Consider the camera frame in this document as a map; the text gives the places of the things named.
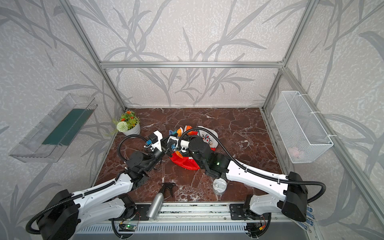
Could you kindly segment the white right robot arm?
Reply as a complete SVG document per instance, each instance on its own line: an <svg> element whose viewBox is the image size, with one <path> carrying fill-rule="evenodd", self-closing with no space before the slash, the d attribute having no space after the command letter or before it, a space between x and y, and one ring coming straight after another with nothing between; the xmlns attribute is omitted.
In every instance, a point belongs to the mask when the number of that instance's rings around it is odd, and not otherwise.
<svg viewBox="0 0 384 240"><path fill-rule="evenodd" d="M300 180L300 175L293 172L288 176L273 174L233 161L228 155L212 151L209 144L200 137L192 137L190 141L181 140L180 145L205 170L206 175L214 179L243 183L267 193L264 196L248 197L245 212L256 215L281 212L298 222L307 220L308 190L304 185L289 182L290 177Z"/></svg>

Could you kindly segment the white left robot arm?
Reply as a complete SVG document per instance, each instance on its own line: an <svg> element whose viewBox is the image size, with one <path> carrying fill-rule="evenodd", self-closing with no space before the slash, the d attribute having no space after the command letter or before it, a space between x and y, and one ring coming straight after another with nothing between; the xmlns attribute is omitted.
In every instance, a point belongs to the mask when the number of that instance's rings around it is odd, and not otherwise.
<svg viewBox="0 0 384 240"><path fill-rule="evenodd" d="M135 204L128 193L141 187L155 165L164 155L171 156L175 145L168 139L156 143L151 154L135 152L127 160L127 169L112 180L70 193L57 193L44 210L26 225L30 234L41 235L44 240L68 240L76 232L104 220L131 217Z"/></svg>

